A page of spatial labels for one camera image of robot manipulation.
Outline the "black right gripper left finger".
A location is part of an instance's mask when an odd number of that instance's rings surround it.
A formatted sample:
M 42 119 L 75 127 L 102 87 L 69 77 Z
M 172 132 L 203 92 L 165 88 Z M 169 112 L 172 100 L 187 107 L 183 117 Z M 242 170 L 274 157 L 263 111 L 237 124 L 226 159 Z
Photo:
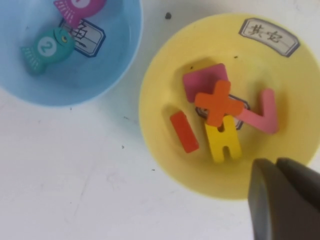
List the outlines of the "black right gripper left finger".
M 253 161 L 248 205 L 256 240 L 318 240 L 320 211 L 265 158 Z

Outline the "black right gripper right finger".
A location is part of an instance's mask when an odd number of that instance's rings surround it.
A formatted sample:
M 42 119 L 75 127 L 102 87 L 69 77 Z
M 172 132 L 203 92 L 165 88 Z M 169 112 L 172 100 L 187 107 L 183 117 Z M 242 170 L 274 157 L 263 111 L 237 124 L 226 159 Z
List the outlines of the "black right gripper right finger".
M 276 166 L 299 195 L 319 211 L 320 174 L 287 157 L 278 158 Z

